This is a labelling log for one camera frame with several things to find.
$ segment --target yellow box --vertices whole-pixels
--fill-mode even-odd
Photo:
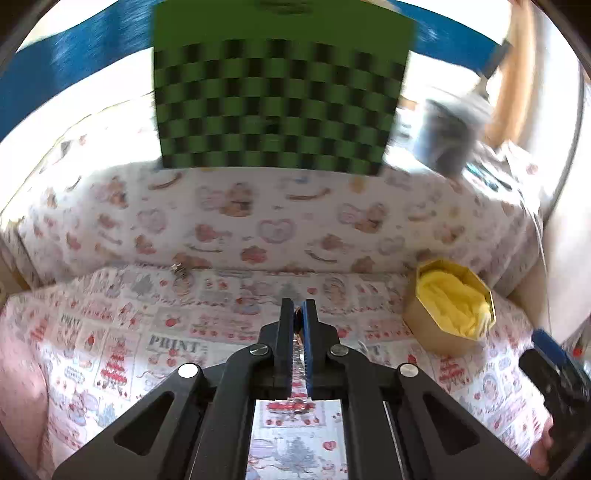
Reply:
[[[432,270],[442,270],[451,273],[464,284],[482,293],[491,306],[492,321],[490,326],[492,327],[496,322],[496,316],[491,291],[468,267],[463,267],[443,258],[421,264],[411,274],[405,298],[404,312],[402,314],[404,322],[413,331],[413,335],[425,350],[439,355],[466,355],[475,345],[479,344],[478,340],[472,340],[441,330],[437,322],[433,320],[431,314],[417,297],[418,279],[424,273]]]

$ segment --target triangular cutout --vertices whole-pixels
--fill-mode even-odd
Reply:
[[[172,392],[160,395],[150,408],[143,411],[115,436],[115,443],[137,455],[148,455],[173,400]]]
[[[424,394],[423,400],[429,415],[431,415],[441,445],[448,455],[456,455],[478,444],[478,435],[433,395]]]

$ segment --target green board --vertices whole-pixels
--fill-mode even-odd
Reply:
[[[167,0],[154,17],[163,167],[378,174],[412,20],[360,0]]]

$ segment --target hand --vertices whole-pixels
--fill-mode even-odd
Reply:
[[[544,430],[542,430],[542,438],[535,442],[530,450],[530,457],[528,463],[540,475],[547,475],[550,465],[548,464],[548,450],[552,448],[554,440],[550,437],[549,430],[554,425],[552,417],[546,420]]]

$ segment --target yellow fabric in box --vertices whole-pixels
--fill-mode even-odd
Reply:
[[[418,279],[417,296],[441,330],[479,339],[492,321],[485,296],[451,273],[427,272]]]

